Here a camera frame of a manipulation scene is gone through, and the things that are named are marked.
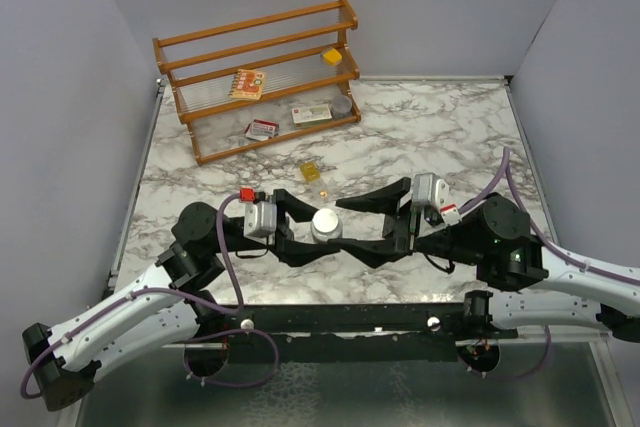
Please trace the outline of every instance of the label on box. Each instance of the label on box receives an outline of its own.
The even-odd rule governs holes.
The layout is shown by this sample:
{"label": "label on box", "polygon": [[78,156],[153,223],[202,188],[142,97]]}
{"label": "label on box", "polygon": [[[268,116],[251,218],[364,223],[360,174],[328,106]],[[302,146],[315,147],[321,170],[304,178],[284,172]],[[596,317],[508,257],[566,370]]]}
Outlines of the label on box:
{"label": "label on box", "polygon": [[244,131],[244,136],[252,140],[267,140],[278,135],[278,124],[268,120],[254,119]]}
{"label": "label on box", "polygon": [[296,126],[301,126],[310,122],[331,120],[331,109],[329,108],[329,104],[296,107],[291,109],[291,115],[293,115],[293,123],[296,124]]}

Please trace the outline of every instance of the yellow sponge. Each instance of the yellow sponge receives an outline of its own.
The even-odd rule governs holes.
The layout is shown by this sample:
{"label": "yellow sponge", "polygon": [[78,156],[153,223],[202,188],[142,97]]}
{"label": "yellow sponge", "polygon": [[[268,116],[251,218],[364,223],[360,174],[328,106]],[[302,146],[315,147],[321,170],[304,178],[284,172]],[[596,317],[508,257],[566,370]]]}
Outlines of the yellow sponge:
{"label": "yellow sponge", "polygon": [[336,49],[329,49],[322,53],[322,59],[333,67],[342,62],[342,55]]}

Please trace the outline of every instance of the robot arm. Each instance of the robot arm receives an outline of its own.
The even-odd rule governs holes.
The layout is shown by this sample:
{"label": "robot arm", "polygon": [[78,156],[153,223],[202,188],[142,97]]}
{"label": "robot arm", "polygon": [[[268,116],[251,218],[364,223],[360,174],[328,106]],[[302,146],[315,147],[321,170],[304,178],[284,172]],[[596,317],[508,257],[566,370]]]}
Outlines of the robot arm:
{"label": "robot arm", "polygon": [[[411,200],[402,204],[412,187]],[[360,360],[364,341],[376,343],[376,348],[367,349],[372,356],[368,360],[453,361],[457,357],[450,347],[456,341],[513,338],[514,329],[532,324],[609,329],[618,338],[640,342],[640,276],[635,270],[565,251],[586,261],[587,268],[566,265],[530,234],[529,215],[508,199],[494,194],[461,216],[464,207],[452,204],[448,193],[442,179],[424,174],[413,186],[411,179],[403,178],[378,191],[340,199],[338,207],[384,214],[383,239],[343,239],[334,229],[324,232],[327,235],[314,234],[314,244],[295,241],[289,216],[311,222],[314,233],[314,219],[318,215],[326,221],[326,212],[285,190],[267,196],[241,189],[245,216],[238,218],[224,217],[202,202],[191,204],[172,228],[176,242],[131,284],[67,322],[25,330],[29,374],[53,411],[75,402],[96,381],[138,355],[229,328],[252,330],[254,324],[271,334],[284,361]],[[476,265],[478,280],[501,292],[469,292],[464,303],[363,306],[362,312],[352,307],[349,315],[345,306],[216,306],[201,289],[225,271],[217,258],[222,250],[215,229],[218,216],[229,251],[266,248],[292,267],[340,250],[371,268],[407,255],[436,256]],[[611,275],[603,277],[602,272]],[[527,288],[554,292],[519,293]],[[200,305],[207,302],[222,312]],[[230,337],[226,349],[221,356],[227,362],[259,362],[265,357],[245,336]],[[26,394],[27,380],[28,376],[23,396],[38,396]]]}

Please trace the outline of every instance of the small box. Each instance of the small box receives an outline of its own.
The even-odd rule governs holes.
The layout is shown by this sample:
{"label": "small box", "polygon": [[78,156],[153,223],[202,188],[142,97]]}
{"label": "small box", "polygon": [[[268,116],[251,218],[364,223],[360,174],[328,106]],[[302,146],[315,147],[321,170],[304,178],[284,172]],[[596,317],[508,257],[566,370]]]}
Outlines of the small box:
{"label": "small box", "polygon": [[342,54],[336,49],[325,50],[322,53],[322,60],[324,60],[331,67],[334,67],[342,62]]}
{"label": "small box", "polygon": [[252,140],[267,140],[278,135],[278,124],[268,120],[253,119],[244,131],[244,136]]}
{"label": "small box", "polygon": [[291,109],[291,115],[296,128],[304,129],[329,122],[331,120],[331,108],[329,104],[296,107]]}

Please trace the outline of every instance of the red and white box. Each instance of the red and white box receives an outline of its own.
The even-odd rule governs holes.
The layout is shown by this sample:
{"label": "red and white box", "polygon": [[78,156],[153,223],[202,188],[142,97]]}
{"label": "red and white box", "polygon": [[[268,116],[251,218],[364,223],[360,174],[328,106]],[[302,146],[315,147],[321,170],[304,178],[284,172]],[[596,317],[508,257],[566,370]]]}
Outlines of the red and white box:
{"label": "red and white box", "polygon": [[244,131],[244,136],[252,140],[268,140],[278,135],[278,124],[268,120],[254,119]]}

